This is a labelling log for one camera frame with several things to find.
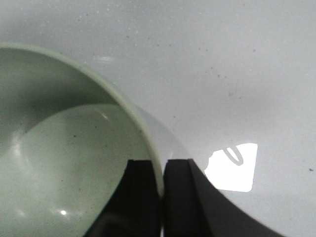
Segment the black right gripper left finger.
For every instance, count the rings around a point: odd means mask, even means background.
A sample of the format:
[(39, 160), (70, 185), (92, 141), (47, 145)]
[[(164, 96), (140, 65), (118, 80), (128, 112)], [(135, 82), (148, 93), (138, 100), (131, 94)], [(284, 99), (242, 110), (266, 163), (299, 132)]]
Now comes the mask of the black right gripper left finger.
[(86, 237), (159, 237), (160, 197), (150, 160), (129, 160), (119, 185)]

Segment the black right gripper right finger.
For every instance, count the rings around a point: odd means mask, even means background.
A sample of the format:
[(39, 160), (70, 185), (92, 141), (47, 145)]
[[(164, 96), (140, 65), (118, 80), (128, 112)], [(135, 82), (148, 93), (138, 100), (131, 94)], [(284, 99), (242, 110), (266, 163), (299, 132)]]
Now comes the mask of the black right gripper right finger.
[(206, 178), (192, 159), (170, 159), (164, 170), (165, 237), (278, 237)]

